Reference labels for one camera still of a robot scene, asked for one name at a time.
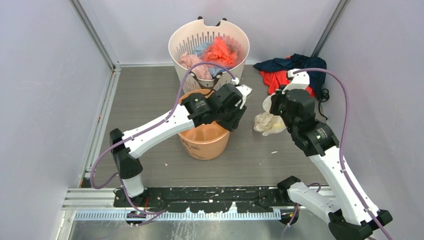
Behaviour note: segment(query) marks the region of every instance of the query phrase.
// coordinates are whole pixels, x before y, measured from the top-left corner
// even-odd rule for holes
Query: white laundry basket
[[[246,33],[238,26],[223,18],[217,26],[206,26],[202,17],[198,20],[189,22],[175,31],[168,43],[169,54],[172,57],[176,73],[181,82],[187,72],[187,68],[181,66],[178,61],[185,52],[193,54],[193,49],[203,42],[213,42],[217,36],[229,36],[237,41],[242,49],[243,60],[237,66],[233,67],[230,72],[236,78],[240,78],[245,66],[246,57],[249,54],[250,43]],[[194,72],[191,72],[185,81],[183,90],[188,93],[198,89],[215,89],[218,90],[222,85],[235,83],[232,81],[228,72],[218,73],[214,79],[200,79]]]

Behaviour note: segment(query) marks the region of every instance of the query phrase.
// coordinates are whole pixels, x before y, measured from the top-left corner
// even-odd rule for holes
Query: navy clothing
[[[292,69],[327,69],[327,63],[320,57],[308,57],[295,53],[289,59],[276,57],[271,60],[256,63],[253,67],[260,71],[274,73],[281,70],[287,71]],[[323,97],[322,88],[326,81],[326,74],[318,71],[309,71],[307,74],[309,75],[309,86],[315,92],[316,98],[321,99]]]

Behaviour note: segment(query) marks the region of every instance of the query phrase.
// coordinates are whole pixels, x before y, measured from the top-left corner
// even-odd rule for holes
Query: gray wood tabletop
[[[140,158],[145,187],[276,185],[291,175],[306,184],[326,183],[315,165],[295,146],[287,130],[262,136],[253,129],[255,116],[263,112],[262,102],[268,88],[252,65],[245,66],[240,83],[253,92],[225,151],[212,160],[197,160],[188,155],[178,135],[172,136]],[[111,130],[131,130],[169,111],[179,84],[173,66],[123,68],[101,151],[110,145]],[[116,171],[112,155],[107,154],[96,169],[96,184],[104,183]],[[117,186],[117,178],[108,185]]]

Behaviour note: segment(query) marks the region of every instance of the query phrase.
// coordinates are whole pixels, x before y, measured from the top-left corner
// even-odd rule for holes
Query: robotic arm
[[[348,172],[369,210],[383,226],[392,221],[392,216],[387,210],[379,209],[365,194],[346,160],[345,169],[341,168],[339,141],[327,124],[315,119],[315,100],[305,90],[309,85],[309,76],[306,72],[293,75],[296,70],[287,72],[287,77],[292,81],[281,86],[271,97],[269,112],[281,116],[294,144],[317,166],[336,200],[310,190],[294,176],[280,182],[277,187],[282,190],[283,197],[305,206],[328,223],[337,240],[366,239],[378,226],[349,185],[344,171]]]
[[[144,192],[141,172],[142,164],[139,158],[151,147],[180,132],[195,128],[202,124],[216,121],[221,127],[232,132],[245,113],[247,97],[252,89],[246,85],[234,86],[230,83],[223,85],[208,98],[202,93],[192,93],[176,106],[171,118],[160,127],[134,137],[112,150],[113,159],[119,172],[119,177],[130,198]],[[161,120],[166,119],[170,112],[135,129],[121,132],[114,129],[110,132],[111,145],[122,139],[152,128]]]

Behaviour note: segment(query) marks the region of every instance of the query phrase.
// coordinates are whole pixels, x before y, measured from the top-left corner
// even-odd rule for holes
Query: red clothing
[[[261,71],[260,75],[263,78],[263,83],[268,88],[268,94],[271,95],[276,92],[276,90],[280,87],[280,85],[288,85],[289,80],[287,79],[287,71],[276,71],[276,72],[266,72]],[[306,91],[310,94],[311,97],[315,96],[314,91],[310,86],[306,88]]]

